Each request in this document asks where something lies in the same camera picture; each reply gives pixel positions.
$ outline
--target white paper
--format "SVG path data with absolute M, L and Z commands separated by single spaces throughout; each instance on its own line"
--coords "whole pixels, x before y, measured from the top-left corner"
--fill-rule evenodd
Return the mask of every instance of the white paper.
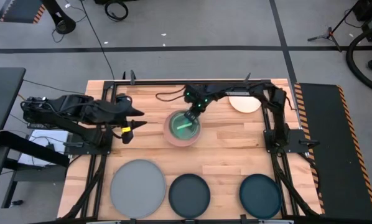
M 55 138 L 60 141 L 66 142 L 68 131 L 34 130 L 31 133 L 31 136 L 29 139 L 30 141 L 33 141 L 34 143 L 40 146 L 46 146 L 50 142 L 51 144 L 55 146 L 55 151 L 63 154 L 63 151 L 65 150 L 65 146 L 63 145 L 62 142 L 58 142 L 50 138 L 48 138 L 49 142 L 46 138 L 37 138 L 36 140 L 34 140 L 35 137 L 40 137 L 40 136 L 47 136 L 47 137 Z M 32 156 L 29 156 L 27 154 L 22 154 L 20 156 L 19 163 L 27 164 L 27 165 L 35 165 L 35 166 L 46 166 L 47 164 L 49 164 L 49 162 L 43 161 L 42 159 L 37 159 L 37 158 L 32 159 Z

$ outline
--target dark blue plate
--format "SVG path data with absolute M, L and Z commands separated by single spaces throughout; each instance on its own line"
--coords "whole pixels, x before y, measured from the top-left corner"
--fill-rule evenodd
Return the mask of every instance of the dark blue plate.
M 255 218 L 272 218 L 281 208 L 280 189 L 266 175 L 253 174 L 245 178 L 239 196 L 244 209 Z

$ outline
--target wooden tabletop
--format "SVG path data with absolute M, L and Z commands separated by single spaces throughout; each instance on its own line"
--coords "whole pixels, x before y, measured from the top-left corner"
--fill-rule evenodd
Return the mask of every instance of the wooden tabletop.
M 287 79 L 271 81 L 285 90 L 288 96 L 292 95 Z M 103 83 L 103 80 L 89 81 L 86 94 L 100 99 Z M 155 94 L 179 90 L 182 87 L 128 85 L 118 88 L 117 93 L 125 93 L 133 98 L 135 109 L 145 112 L 144 116 L 132 119 L 148 123 L 134 130 L 134 139 L 129 144 L 122 144 L 120 139 L 113 140 L 113 148 L 106 161 L 99 220 L 129 219 L 120 214 L 111 203 L 110 184 L 116 171 L 124 163 L 135 159 L 155 162 L 165 174 L 167 184 L 164 201 L 152 215 L 144 218 L 146 220 L 183 219 L 171 209 L 168 201 L 171 183 L 182 174 L 197 174 L 205 179 L 210 188 L 210 205 L 197 219 L 239 219 L 241 214 L 247 214 L 238 199 L 238 190 L 243 179 L 251 174 L 264 174 L 274 178 L 271 158 L 265 149 L 261 110 L 240 113 L 226 99 L 213 102 L 200 116 L 202 135 L 195 144 L 188 148 L 176 148 L 169 144 L 162 134 L 166 117 L 173 111 L 187 109 L 190 105 L 186 104 L 183 98 L 169 103 L 162 102 L 155 98 Z M 299 128 L 297 114 L 287 104 L 285 117 L 291 128 Z M 295 188 L 313 210 L 321 213 L 309 164 L 297 154 L 288 154 L 288 159 Z M 81 156 L 68 168 L 58 217 L 65 215 L 84 191 L 89 161 L 90 156 Z M 288 213 L 292 214 L 287 190 L 285 187 L 283 189 Z M 89 215 L 94 198 L 95 193 L 92 192 Z

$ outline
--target green object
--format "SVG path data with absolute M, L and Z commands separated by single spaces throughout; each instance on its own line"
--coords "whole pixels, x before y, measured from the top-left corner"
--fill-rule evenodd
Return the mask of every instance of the green object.
M 198 122 L 198 119 L 193 122 L 189 121 L 184 114 L 185 112 L 181 111 L 171 117 L 169 130 L 175 138 L 189 140 L 200 131 L 200 123 Z
M 187 128 L 189 126 L 193 125 L 193 123 L 189 123 L 189 124 L 184 124 L 184 125 L 181 125 L 181 126 L 178 126 L 176 129 L 182 129 L 182 128 Z

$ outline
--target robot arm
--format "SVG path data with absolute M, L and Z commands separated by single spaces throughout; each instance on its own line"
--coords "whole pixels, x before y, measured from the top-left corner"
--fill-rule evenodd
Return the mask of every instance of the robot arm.
M 128 122 L 127 116 L 142 116 L 142 111 L 132 107 L 132 101 L 126 95 L 118 95 L 116 103 L 103 100 L 94 100 L 85 95 L 64 95 L 51 100 L 44 98 L 29 97 L 21 103 L 23 118 L 32 124 L 44 124 L 50 127 L 58 127 L 79 134 L 85 141 L 99 144 L 101 131 L 91 132 L 77 125 L 82 122 L 91 125 L 105 125 L 106 128 L 122 128 L 123 143 L 129 143 L 133 138 L 132 130 L 146 124 L 144 121 Z
M 269 99 L 264 95 L 264 90 L 269 92 Z M 268 108 L 274 117 L 274 132 L 272 141 L 279 147 L 288 144 L 289 127 L 284 121 L 284 105 L 286 92 L 270 82 L 259 82 L 242 85 L 186 85 L 184 99 L 192 106 L 185 113 L 185 117 L 193 121 L 201 115 L 212 101 L 218 101 L 225 96 L 253 96 L 262 106 Z

